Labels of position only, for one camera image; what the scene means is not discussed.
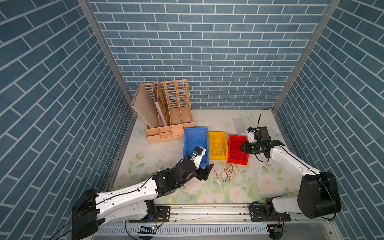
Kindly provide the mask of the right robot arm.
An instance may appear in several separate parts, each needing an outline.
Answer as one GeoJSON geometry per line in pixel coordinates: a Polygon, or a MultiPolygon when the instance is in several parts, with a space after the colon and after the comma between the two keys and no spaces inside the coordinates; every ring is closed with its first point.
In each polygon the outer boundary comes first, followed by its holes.
{"type": "Polygon", "coordinates": [[[332,220],[341,211],[337,179],[330,172],[322,172],[305,163],[284,147],[279,140],[272,140],[267,127],[248,128],[247,140],[241,151],[244,154],[265,155],[283,166],[300,184],[297,196],[269,198],[263,205],[267,221],[276,221],[285,214],[303,214],[309,219],[332,220]]]}

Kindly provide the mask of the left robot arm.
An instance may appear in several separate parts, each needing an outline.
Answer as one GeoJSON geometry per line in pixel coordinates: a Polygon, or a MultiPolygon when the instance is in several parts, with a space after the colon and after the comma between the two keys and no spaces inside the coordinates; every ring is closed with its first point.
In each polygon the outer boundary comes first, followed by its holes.
{"type": "Polygon", "coordinates": [[[147,181],[114,192],[89,189],[72,206],[72,239],[81,240],[119,221],[151,221],[157,214],[155,199],[173,194],[190,180],[206,181],[213,165],[201,168],[191,159],[154,173],[147,181]]]}

